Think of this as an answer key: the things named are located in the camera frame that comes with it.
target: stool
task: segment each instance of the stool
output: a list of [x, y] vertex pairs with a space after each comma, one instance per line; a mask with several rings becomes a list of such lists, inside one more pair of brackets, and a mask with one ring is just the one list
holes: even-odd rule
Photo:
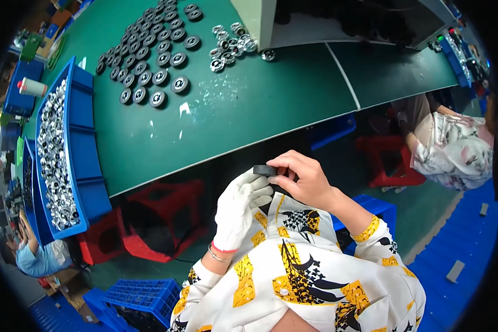
[[[373, 180], [369, 182], [369, 187], [378, 186], [408, 186], [419, 185], [426, 181], [426, 178], [409, 166], [411, 153], [402, 141], [400, 136], [362, 136], [356, 140], [356, 149], [363, 150], [371, 164]], [[380, 158], [380, 152], [398, 151], [402, 160], [397, 167], [397, 171], [392, 176], [387, 176]]]
[[89, 229], [76, 235], [83, 260], [90, 264], [100, 264], [125, 252], [118, 229], [116, 209], [103, 219], [91, 224]]
[[[206, 233], [206, 228], [199, 223], [198, 198], [203, 193], [204, 185], [200, 180], [193, 180], [182, 184], [164, 184], [155, 182], [146, 189], [129, 196], [129, 201], [137, 201], [153, 210], [166, 223], [171, 238], [173, 239], [173, 255], [166, 255], [152, 250], [140, 238], [133, 226], [122, 217], [121, 208], [117, 209], [118, 227], [125, 249], [135, 256], [161, 263], [172, 261], [188, 248], [201, 235]], [[169, 191], [160, 199], [152, 199], [155, 191]], [[190, 208], [191, 229], [182, 237], [177, 238], [173, 229], [173, 219], [183, 208]]]

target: green table surface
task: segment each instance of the green table surface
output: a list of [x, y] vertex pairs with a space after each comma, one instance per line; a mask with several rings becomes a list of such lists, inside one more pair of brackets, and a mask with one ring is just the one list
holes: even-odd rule
[[[110, 70], [94, 76], [96, 143], [110, 196], [232, 150], [357, 110], [325, 44], [275, 50], [274, 62], [263, 61], [254, 52], [237, 58], [221, 73], [212, 72], [208, 56], [216, 47], [212, 27], [222, 24], [228, 29], [240, 18], [228, 0], [195, 3], [204, 12], [203, 20], [189, 22], [185, 15], [181, 18], [188, 34], [201, 38], [201, 48], [186, 52], [185, 68], [168, 69], [170, 82], [179, 75], [188, 77], [188, 95], [179, 96], [163, 87], [168, 96], [164, 110], [149, 105], [124, 106], [119, 101], [123, 86], [110, 80]], [[66, 31], [68, 39], [56, 67], [52, 72], [45, 71], [41, 81], [52, 84], [74, 55], [78, 63], [86, 57], [86, 70], [94, 73], [98, 56], [117, 45], [126, 26], [155, 4], [152, 0], [91, 4]], [[180, 14], [185, 5], [178, 5]], [[366, 64], [359, 60], [362, 56], [356, 44], [331, 47], [361, 108], [455, 84], [448, 61], [429, 49], [413, 52], [406, 58], [408, 62], [400, 62], [391, 60], [394, 49], [383, 48], [385, 56], [373, 56]], [[173, 43], [172, 53], [175, 51], [185, 49], [181, 43]], [[154, 72], [154, 49], [147, 62]], [[425, 82], [417, 78], [419, 74]], [[35, 112], [24, 128], [29, 138], [34, 137]]]

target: shoe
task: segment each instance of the shoe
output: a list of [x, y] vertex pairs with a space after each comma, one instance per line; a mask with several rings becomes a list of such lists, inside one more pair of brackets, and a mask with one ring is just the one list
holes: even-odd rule
[[389, 135], [389, 128], [391, 126], [390, 118], [373, 114], [369, 116], [369, 124], [378, 134]]

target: bracelet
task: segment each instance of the bracelet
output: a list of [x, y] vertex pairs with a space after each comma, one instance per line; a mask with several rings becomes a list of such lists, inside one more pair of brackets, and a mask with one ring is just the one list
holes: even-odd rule
[[219, 260], [222, 263], [230, 263], [230, 262], [232, 262], [232, 259], [221, 259], [218, 256], [214, 255], [214, 253], [210, 249], [211, 246], [212, 246], [212, 243], [209, 243], [209, 253], [210, 253], [210, 255], [212, 256], [213, 259]]

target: woman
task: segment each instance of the woman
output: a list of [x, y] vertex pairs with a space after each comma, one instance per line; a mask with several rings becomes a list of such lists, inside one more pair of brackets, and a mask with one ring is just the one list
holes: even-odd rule
[[[267, 164], [279, 176], [249, 170], [219, 197], [216, 235], [183, 283], [169, 330], [417, 329], [425, 293], [386, 223], [330, 186], [316, 160], [288, 151]], [[272, 199], [269, 183], [297, 201]], [[266, 216], [258, 207], [269, 202]], [[331, 213], [357, 242], [355, 257], [336, 244]]]
[[465, 191], [492, 177], [494, 111], [487, 99], [485, 118], [462, 115], [421, 94], [392, 103], [412, 153], [410, 167], [444, 187]]
[[0, 245], [4, 262], [35, 278], [54, 274], [72, 264], [68, 245], [63, 240], [40, 247], [24, 210], [20, 210], [19, 216], [20, 244], [5, 241]]

